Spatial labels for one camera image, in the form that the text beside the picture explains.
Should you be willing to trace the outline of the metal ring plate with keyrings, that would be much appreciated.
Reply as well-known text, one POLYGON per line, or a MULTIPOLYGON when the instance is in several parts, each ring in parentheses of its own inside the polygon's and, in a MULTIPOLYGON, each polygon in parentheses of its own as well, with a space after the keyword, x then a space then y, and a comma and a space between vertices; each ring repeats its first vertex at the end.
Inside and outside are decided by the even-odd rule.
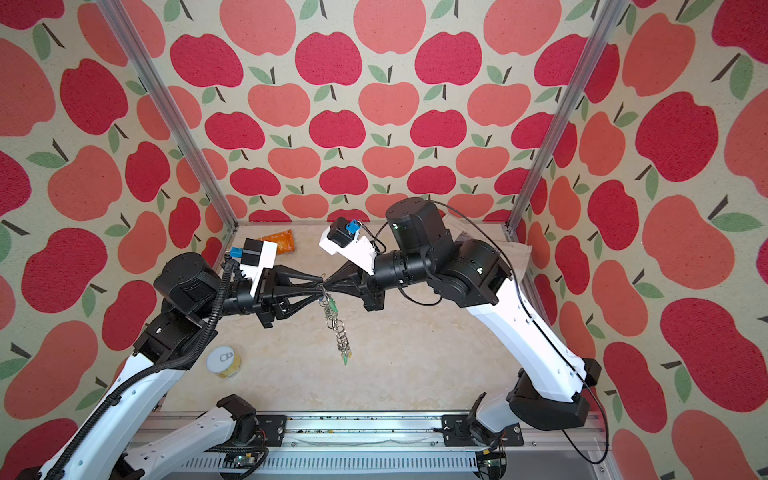
POLYGON ((339 318, 338 307, 334 298, 326 290, 322 290, 319 300, 325 317, 326 327, 334 333, 337 350, 340 353, 344 365, 349 363, 352 351, 347 336, 344 322, 339 318))

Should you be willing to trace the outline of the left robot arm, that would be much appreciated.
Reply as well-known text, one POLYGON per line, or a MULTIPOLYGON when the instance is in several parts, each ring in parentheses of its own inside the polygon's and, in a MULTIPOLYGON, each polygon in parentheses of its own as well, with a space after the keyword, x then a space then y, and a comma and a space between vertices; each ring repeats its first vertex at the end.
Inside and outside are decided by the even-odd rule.
POLYGON ((225 316, 256 315, 266 326, 287 319, 324 293, 322 278, 248 251, 216 273, 199 254, 180 254, 154 282, 162 312, 145 328, 106 396, 58 452, 20 479, 163 479, 201 453, 221 454, 246 479, 274 441, 255 408, 232 394, 190 424, 144 447, 129 444, 161 398, 191 369, 225 316))

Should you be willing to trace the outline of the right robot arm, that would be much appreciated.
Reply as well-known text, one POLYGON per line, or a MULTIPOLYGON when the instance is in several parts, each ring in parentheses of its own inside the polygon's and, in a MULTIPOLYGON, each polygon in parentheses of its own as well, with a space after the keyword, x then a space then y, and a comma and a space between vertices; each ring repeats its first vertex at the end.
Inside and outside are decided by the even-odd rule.
POLYGON ((357 221, 339 217, 323 232, 320 247, 346 259, 324 288, 379 311, 387 291, 424 283, 491 330, 521 369, 509 392, 478 397, 462 435, 495 447, 503 432, 520 422, 540 431, 584 426, 601 367, 554 334, 524 295, 501 248, 489 237, 454 239, 436 203, 420 197, 393 204, 386 220, 397 247, 384 253, 357 221))

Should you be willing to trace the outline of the orange snack packet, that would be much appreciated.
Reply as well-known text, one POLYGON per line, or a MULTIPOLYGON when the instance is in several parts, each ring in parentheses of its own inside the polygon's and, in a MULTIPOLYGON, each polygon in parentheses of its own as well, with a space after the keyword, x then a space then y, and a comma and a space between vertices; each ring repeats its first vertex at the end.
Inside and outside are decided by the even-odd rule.
POLYGON ((260 240, 272 242, 277 245, 277 254, 293 253, 296 250, 293 232, 291 229, 279 231, 260 237, 260 240))

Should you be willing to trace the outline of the yellow white tin can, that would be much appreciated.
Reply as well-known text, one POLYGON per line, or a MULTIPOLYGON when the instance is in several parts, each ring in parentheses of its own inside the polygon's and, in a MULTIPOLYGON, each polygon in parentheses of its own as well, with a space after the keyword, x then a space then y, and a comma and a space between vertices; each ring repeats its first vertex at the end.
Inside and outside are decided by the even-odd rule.
POLYGON ((241 357, 230 346, 219 346, 211 351, 206 359, 208 371, 220 378, 231 378, 241 368, 241 357))

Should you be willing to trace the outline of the canvas Monet tote bag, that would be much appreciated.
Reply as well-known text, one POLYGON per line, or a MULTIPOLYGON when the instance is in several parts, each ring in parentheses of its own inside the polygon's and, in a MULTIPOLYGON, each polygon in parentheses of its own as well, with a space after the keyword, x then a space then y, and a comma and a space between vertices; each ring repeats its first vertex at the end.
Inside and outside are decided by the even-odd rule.
POLYGON ((506 239, 493 238, 493 240, 511 261, 510 265, 517 280, 522 281, 531 263, 532 247, 506 239))

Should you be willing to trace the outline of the front aluminium rail base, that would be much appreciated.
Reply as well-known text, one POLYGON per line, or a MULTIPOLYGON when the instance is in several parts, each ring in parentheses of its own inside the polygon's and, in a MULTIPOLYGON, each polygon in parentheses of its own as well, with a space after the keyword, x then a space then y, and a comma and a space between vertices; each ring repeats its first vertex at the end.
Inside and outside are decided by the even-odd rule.
POLYGON ((250 444, 225 439, 223 417, 206 412, 156 413, 118 465, 133 479, 257 479, 311 475, 467 473, 500 479, 518 425, 499 446, 476 442, 457 411, 266 412, 250 444))

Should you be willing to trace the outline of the right aluminium frame post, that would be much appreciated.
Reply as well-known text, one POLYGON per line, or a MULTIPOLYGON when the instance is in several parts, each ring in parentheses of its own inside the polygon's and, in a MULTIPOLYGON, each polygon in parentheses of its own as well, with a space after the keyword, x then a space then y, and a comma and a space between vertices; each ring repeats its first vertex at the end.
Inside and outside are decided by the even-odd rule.
POLYGON ((505 235, 512 240, 517 240, 516 228, 530 206, 533 194, 542 178, 545 167, 553 159, 553 153, 558 146, 563 133, 570 121, 572 112, 578 102, 586 99, 584 89, 596 70, 603 51, 616 29, 617 23, 624 9, 629 5, 627 0, 601 1, 601 10, 596 15, 596 20, 582 54, 575 66, 574 73, 566 85, 562 98, 558 102, 553 119, 544 136, 542 146, 533 157, 533 163, 521 192, 517 195, 510 218, 504 224, 505 235))

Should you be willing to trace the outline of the aluminium frame post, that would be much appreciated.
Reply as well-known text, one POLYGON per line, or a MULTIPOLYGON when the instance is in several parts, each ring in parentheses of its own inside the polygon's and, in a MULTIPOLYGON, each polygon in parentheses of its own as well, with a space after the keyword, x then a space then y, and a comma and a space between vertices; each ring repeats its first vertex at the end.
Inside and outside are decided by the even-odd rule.
POLYGON ((617 23, 624 9, 629 5, 627 0, 601 1, 601 10, 596 15, 596 20, 582 54, 575 66, 574 73, 566 85, 562 98, 558 102, 553 119, 544 136, 542 146, 533 157, 533 163, 521 192, 517 195, 510 218, 504 224, 505 235, 512 240, 517 240, 516 228, 530 206, 533 194, 542 178, 545 167, 553 159, 553 153, 558 146, 563 133, 570 121, 572 112, 578 102, 586 99, 584 89, 596 70, 603 51, 616 29, 617 23))
POLYGON ((144 83, 159 114, 168 126, 177 146, 185 154, 202 189, 216 209, 228 233, 235 233, 239 222, 222 192, 210 165, 193 138, 184 116, 161 78, 153 59, 145 48, 138 30, 133 26, 130 16, 121 1, 97 1, 111 31, 121 45, 128 59, 132 62, 137 76, 144 83))

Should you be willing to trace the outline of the left aluminium frame post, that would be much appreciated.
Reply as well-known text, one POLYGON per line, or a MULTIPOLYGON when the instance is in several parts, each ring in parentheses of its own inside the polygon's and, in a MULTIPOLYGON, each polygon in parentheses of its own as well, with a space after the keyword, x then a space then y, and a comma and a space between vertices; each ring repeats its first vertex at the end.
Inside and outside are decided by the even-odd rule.
POLYGON ((128 59, 132 62, 137 76, 144 83, 159 114, 168 126, 177 146, 185 154, 202 189, 216 209, 228 233, 235 233, 239 222, 222 192, 210 165, 193 138, 184 116, 161 78, 153 59, 145 48, 138 30, 133 26, 130 16, 121 1, 97 1, 111 31, 121 45, 128 59))

